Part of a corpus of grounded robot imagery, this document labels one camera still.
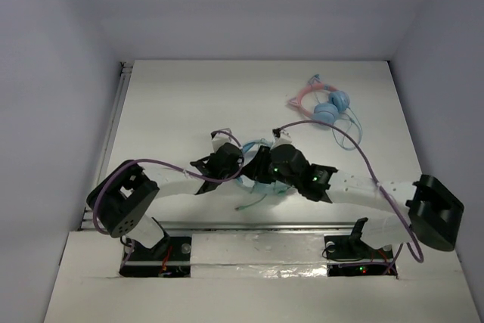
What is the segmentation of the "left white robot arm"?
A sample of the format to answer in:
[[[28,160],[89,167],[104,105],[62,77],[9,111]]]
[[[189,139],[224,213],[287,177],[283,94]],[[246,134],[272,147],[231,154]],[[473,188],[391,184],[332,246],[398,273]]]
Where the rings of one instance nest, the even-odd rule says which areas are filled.
[[[147,215],[156,198],[179,194],[208,194],[240,174],[243,152],[225,142],[216,151],[186,170],[155,160],[127,160],[118,166],[86,198],[96,226],[112,238],[126,237],[151,258],[168,249],[168,235]]]

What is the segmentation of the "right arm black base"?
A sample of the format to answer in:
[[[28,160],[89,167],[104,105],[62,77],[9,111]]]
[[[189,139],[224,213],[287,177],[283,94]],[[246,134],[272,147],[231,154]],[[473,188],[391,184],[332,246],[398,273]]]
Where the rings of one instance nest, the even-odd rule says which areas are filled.
[[[359,219],[349,234],[324,237],[321,256],[327,260],[329,277],[398,276],[392,250],[375,250],[361,240],[367,221]]]

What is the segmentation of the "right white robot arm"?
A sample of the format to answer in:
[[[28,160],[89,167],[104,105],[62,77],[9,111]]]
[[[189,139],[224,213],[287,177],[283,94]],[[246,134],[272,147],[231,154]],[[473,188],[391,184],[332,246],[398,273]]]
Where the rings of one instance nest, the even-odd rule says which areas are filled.
[[[386,218],[357,220],[356,234],[349,239],[356,256],[366,257],[385,245],[413,240],[434,250],[455,249],[464,205],[434,176],[422,175],[416,182],[379,182],[310,163],[291,144],[261,147],[242,174],[255,182],[282,182],[314,202],[387,212]]]

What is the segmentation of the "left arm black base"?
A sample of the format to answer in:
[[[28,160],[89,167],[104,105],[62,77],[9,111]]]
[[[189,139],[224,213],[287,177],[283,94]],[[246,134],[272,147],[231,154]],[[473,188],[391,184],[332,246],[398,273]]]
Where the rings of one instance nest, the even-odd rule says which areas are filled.
[[[137,241],[125,242],[119,274],[125,278],[190,278],[191,244],[189,236],[172,236],[156,251]]]

